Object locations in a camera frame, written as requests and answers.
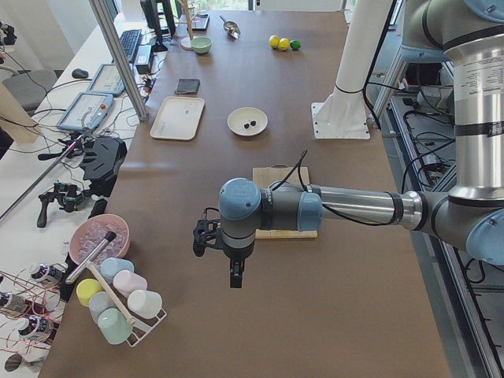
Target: gray chair seat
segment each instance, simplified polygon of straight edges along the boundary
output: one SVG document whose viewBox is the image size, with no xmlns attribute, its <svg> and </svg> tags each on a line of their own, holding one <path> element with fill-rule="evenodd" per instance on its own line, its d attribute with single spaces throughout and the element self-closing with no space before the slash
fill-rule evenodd
<svg viewBox="0 0 504 378">
<path fill-rule="evenodd" d="M 3 80 L 2 83 L 20 103 L 23 109 L 26 110 L 28 114 L 32 114 L 39 107 L 44 97 L 46 97 L 46 91 L 53 87 L 56 80 L 57 76 L 54 71 L 43 69 L 30 72 L 30 76 L 26 73 L 12 76 Z M 40 86 L 35 84 L 34 81 L 46 88 L 46 90 L 44 91 Z"/>
</svg>

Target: cup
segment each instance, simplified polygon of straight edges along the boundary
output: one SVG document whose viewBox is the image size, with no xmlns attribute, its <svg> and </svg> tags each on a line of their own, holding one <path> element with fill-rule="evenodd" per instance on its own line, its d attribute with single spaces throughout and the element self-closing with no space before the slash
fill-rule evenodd
<svg viewBox="0 0 504 378">
<path fill-rule="evenodd" d="M 107 258 L 104 260 L 102 265 L 100 265 L 100 273 L 102 274 L 105 281 L 109 284 L 113 282 L 113 278 L 121 270 L 129 270 L 130 272 L 135 271 L 135 266 L 129 260 L 124 260 L 123 258 Z"/>
<path fill-rule="evenodd" d="M 82 306 L 89 306 L 89 300 L 93 295 L 98 293 L 99 291 L 103 291 L 102 285 L 97 280 L 92 278 L 86 278 L 82 280 L 77 285 L 77 298 Z"/>
<path fill-rule="evenodd" d="M 89 300 L 89 311 L 95 323 L 98 323 L 98 318 L 102 315 L 103 311 L 115 307 L 116 305 L 113 304 L 113 300 L 104 291 L 96 293 Z"/>
<path fill-rule="evenodd" d="M 158 315 L 163 298 L 155 291 L 135 290 L 128 297 L 128 308 L 145 319 Z"/>
<path fill-rule="evenodd" d="M 129 324 L 118 309 L 106 309 L 98 317 L 98 326 L 109 344 L 117 345 L 126 341 L 133 332 L 133 325 Z"/>
<path fill-rule="evenodd" d="M 113 278 L 113 286 L 127 298 L 135 290 L 147 290 L 147 281 L 134 272 L 121 270 Z"/>
</svg>

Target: lime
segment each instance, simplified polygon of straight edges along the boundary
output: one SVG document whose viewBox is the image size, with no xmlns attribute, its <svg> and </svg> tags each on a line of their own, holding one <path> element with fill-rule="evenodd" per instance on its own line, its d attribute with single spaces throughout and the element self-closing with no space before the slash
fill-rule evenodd
<svg viewBox="0 0 504 378">
<path fill-rule="evenodd" d="M 278 47 L 278 43 L 280 42 L 280 37 L 278 35 L 272 35 L 269 37 L 269 45 L 276 49 Z"/>
<path fill-rule="evenodd" d="M 301 48 L 301 43 L 297 39 L 292 39 L 291 40 L 291 49 L 296 51 Z"/>
<path fill-rule="evenodd" d="M 282 51 L 287 51 L 289 50 L 289 46 L 291 45 L 291 41 L 289 41 L 289 38 L 282 38 L 280 42 L 278 43 L 278 48 Z"/>
</svg>

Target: pink cup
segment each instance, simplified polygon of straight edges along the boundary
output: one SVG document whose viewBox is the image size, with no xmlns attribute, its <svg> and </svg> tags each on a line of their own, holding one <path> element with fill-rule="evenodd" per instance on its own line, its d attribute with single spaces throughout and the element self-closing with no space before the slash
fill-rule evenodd
<svg viewBox="0 0 504 378">
<path fill-rule="evenodd" d="M 113 286 L 127 298 L 135 290 L 147 290 L 147 280 L 129 270 L 121 270 L 113 278 Z"/>
</svg>

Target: green bowl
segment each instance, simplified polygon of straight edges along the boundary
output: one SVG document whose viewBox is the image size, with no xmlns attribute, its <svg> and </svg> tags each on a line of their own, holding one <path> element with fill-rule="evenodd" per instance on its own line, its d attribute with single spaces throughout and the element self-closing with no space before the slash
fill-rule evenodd
<svg viewBox="0 0 504 378">
<path fill-rule="evenodd" d="M 198 54 L 206 54 L 212 47 L 212 39 L 207 37 L 196 37 L 191 40 L 191 47 Z"/>
</svg>

